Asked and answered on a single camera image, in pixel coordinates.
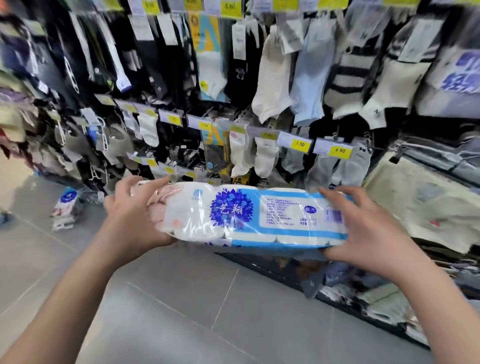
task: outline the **gray tile floor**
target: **gray tile floor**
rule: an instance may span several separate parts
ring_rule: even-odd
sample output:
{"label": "gray tile floor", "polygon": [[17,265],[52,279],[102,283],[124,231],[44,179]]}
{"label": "gray tile floor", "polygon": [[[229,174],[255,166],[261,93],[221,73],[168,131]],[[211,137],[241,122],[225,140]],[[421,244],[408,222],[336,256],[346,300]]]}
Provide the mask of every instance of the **gray tile floor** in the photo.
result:
{"label": "gray tile floor", "polygon": [[[89,205],[51,231],[63,186],[0,157],[0,355],[105,218]],[[197,247],[155,249],[120,269],[78,358],[81,364],[432,363],[429,351]]]}

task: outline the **person's left hand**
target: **person's left hand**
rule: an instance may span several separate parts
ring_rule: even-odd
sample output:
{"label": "person's left hand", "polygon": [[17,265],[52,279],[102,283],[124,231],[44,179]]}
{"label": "person's left hand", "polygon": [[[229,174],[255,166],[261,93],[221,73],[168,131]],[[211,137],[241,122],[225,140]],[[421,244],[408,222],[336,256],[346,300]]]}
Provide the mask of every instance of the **person's left hand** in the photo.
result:
{"label": "person's left hand", "polygon": [[156,190],[168,184],[168,177],[137,186],[135,195],[130,189],[141,181],[130,176],[119,181],[115,194],[105,198],[108,217],[96,235],[94,244],[114,259],[118,267],[125,265],[147,251],[173,244],[176,239],[155,229],[147,211],[148,200]]}

